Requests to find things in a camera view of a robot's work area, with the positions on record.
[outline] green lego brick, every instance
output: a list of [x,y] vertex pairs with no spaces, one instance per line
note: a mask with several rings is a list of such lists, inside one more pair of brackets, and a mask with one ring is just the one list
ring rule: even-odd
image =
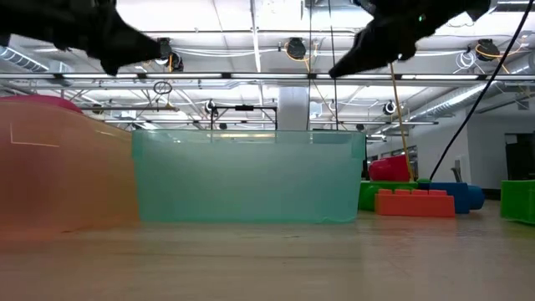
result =
[[535,224],[535,181],[502,181],[502,217]]
[[375,194],[379,189],[408,189],[418,188],[416,182],[393,181],[362,181],[360,183],[359,210],[375,211]]

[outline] ceiling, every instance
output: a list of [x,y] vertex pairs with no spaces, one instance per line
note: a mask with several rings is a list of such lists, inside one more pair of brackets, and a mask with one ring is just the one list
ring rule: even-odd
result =
[[[344,1],[334,1],[334,3],[344,3]],[[251,13],[252,5],[255,8],[254,17]],[[365,26],[371,16],[356,9],[334,7],[332,17],[334,39],[331,39],[331,18],[328,11],[319,9],[313,13],[313,26],[310,27],[309,15],[305,10],[302,17],[300,5],[300,1],[296,0],[119,0],[117,9],[127,23],[149,36],[172,38],[171,44],[181,55],[185,72],[306,74],[307,65],[289,59],[283,49],[289,38],[300,37],[307,47],[313,45],[309,63],[311,72],[327,73],[334,61],[340,59],[351,47],[354,33]],[[493,39],[503,51],[510,42],[521,17],[521,13],[488,13],[476,23],[470,21],[466,15],[454,18],[437,30],[436,35],[422,39],[418,43],[419,53],[416,57],[408,62],[394,64],[395,72],[489,74],[495,69],[496,60],[492,62],[472,60],[472,54],[464,54],[464,57],[461,57],[462,51],[468,46],[475,47],[480,38]],[[253,21],[258,30],[258,57],[254,51]],[[530,14],[524,28],[535,28],[535,15]],[[513,48],[517,52],[511,55],[508,62],[531,52],[534,45],[535,34],[528,33],[522,40],[518,40]],[[57,60],[72,67],[76,73],[103,72],[99,62],[89,59],[82,51],[61,52],[49,43],[23,37],[13,37],[10,47],[42,64]],[[27,72],[2,60],[0,60],[0,71]],[[155,62],[147,62],[125,67],[120,72],[152,73],[165,72],[165,69]],[[390,70],[377,69],[374,72],[384,74]],[[28,82],[19,80],[15,84],[21,83]],[[201,119],[204,104],[209,99],[225,105],[259,105],[261,101],[265,105],[276,105],[278,87],[279,84],[262,83],[262,88],[259,89],[258,82],[255,82],[238,84],[232,89],[173,91],[161,99],[160,103],[164,105],[169,101],[181,112],[146,110],[140,118]],[[398,87],[398,94],[406,113],[425,106],[454,88],[455,86],[419,86],[415,83],[414,86]],[[71,89],[64,92],[64,97],[72,98],[79,91]],[[373,81],[367,85],[337,85],[336,91],[339,117],[346,120],[382,120],[384,119],[382,105],[394,98],[392,86],[376,85]],[[40,90],[39,93],[57,95],[60,92],[59,89],[55,89]],[[155,93],[150,90],[143,94],[142,89],[90,89],[83,91],[83,96],[74,97],[73,101],[79,105],[99,102],[104,105],[146,107],[147,93],[152,99],[155,98]],[[317,89],[313,86],[310,97],[312,101],[323,106],[320,119],[332,119],[329,103],[334,97],[334,85],[321,84]],[[226,117],[233,120],[261,119],[262,112],[229,111]],[[272,128],[270,125],[256,125],[256,127]]]

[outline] floor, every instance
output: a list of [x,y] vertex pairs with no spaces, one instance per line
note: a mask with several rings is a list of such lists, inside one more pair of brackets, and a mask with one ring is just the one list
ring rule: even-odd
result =
[[449,219],[181,224],[0,243],[1,300],[534,300],[535,227]]

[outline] orange lego brick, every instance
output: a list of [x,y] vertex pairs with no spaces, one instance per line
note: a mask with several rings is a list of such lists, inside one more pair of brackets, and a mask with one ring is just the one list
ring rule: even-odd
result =
[[379,215],[401,217],[455,217],[453,196],[446,191],[380,190],[375,195],[375,211]]

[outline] translucent teal container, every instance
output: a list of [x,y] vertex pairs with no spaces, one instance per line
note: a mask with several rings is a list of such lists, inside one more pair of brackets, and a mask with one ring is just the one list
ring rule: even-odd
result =
[[144,222],[353,222],[364,134],[136,130]]

